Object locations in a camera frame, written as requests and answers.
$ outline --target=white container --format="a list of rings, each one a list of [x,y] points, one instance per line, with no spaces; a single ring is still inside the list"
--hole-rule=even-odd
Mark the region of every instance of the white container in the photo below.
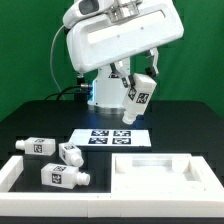
[[[44,185],[73,189],[75,185],[89,185],[90,175],[79,172],[79,168],[49,163],[41,169]]]
[[[55,152],[55,139],[31,137],[17,141],[16,148],[25,150],[25,154],[51,156]]]
[[[84,163],[81,150],[70,142],[59,144],[59,156],[68,166],[80,167]]]
[[[149,100],[156,88],[156,82],[147,75],[134,74],[134,87],[129,87],[123,101],[123,122],[131,125],[137,115],[143,115]]]

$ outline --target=white block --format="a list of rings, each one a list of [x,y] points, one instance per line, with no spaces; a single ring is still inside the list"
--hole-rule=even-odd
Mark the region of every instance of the white block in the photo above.
[[[0,216],[88,217],[88,194],[1,193]]]
[[[44,185],[73,189],[75,185],[88,185],[90,175],[79,172],[77,167],[49,163],[41,169]]]
[[[23,171],[23,157],[12,156],[0,171],[0,192],[8,192]]]
[[[15,144],[16,149],[25,150],[25,154],[51,156],[55,152],[55,139],[28,138],[19,140]]]
[[[80,167],[84,163],[81,150],[71,142],[59,144],[59,156],[68,166]]]
[[[120,217],[121,205],[119,199],[112,199],[111,194],[96,194],[88,200],[88,217]]]

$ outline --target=white robot body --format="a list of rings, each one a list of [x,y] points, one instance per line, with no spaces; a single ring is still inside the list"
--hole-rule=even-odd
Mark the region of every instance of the white robot body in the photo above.
[[[86,73],[180,38],[172,0],[144,0],[139,15],[112,23],[107,14],[78,22],[67,35],[73,67]]]

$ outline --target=black table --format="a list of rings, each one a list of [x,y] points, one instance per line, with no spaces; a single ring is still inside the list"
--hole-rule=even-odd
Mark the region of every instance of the black table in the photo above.
[[[11,191],[18,192],[110,192],[112,153],[191,153],[205,158],[224,185],[224,121],[208,106],[193,101],[152,101],[144,116],[128,126],[121,115],[105,115],[88,111],[87,105],[73,101],[31,101],[23,104],[0,123],[0,167],[12,155],[22,154],[15,142],[28,137],[56,139],[67,142],[74,129],[145,129],[149,130],[152,147],[90,147],[80,146],[85,164],[82,171],[91,174],[87,188],[73,190],[42,186],[40,169],[49,162],[63,162],[56,152],[48,159],[24,156],[24,173]],[[130,218],[22,218],[1,217],[3,223],[189,223],[189,219]],[[190,223],[224,223],[224,219],[191,219]]]

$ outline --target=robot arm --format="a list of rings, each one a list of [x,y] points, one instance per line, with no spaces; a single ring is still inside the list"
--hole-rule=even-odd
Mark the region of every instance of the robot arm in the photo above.
[[[124,91],[118,84],[109,94],[103,91],[115,80],[103,80],[98,95],[110,101],[116,91],[118,98],[124,99],[119,103],[126,109],[123,121],[133,123],[138,114],[144,114],[156,83],[141,74],[134,74],[134,82],[129,83],[127,69],[122,68],[120,62],[147,52],[152,66],[146,72],[152,77],[158,74],[157,47],[182,37],[184,31],[172,0],[78,0],[66,12],[63,22],[71,29],[67,46],[77,72],[83,74],[99,69],[101,81],[100,71],[116,73],[124,84],[127,80],[128,89]],[[100,80],[98,78],[98,84],[93,86],[100,87]]]

